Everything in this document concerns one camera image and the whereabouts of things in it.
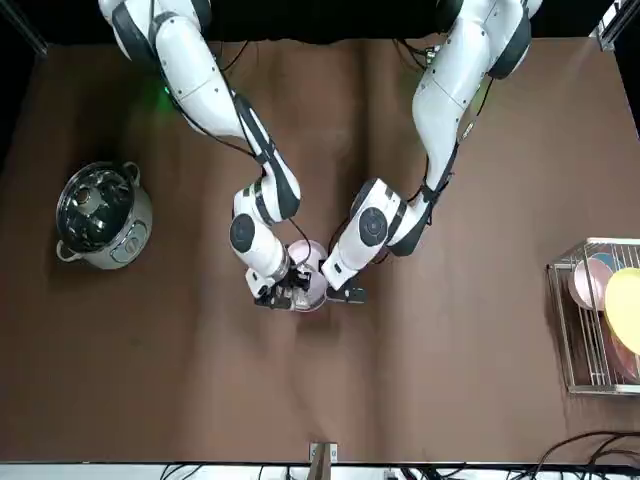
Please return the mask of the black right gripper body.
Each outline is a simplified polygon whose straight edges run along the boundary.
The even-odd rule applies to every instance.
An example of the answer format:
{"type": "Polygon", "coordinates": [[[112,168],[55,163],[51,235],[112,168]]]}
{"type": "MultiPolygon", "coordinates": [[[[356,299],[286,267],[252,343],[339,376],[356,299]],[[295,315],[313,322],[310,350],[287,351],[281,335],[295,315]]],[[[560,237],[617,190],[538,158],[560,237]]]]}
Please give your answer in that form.
{"type": "Polygon", "coordinates": [[[282,280],[272,287],[273,308],[293,308],[295,306],[297,280],[297,272],[288,272],[282,280]]]}

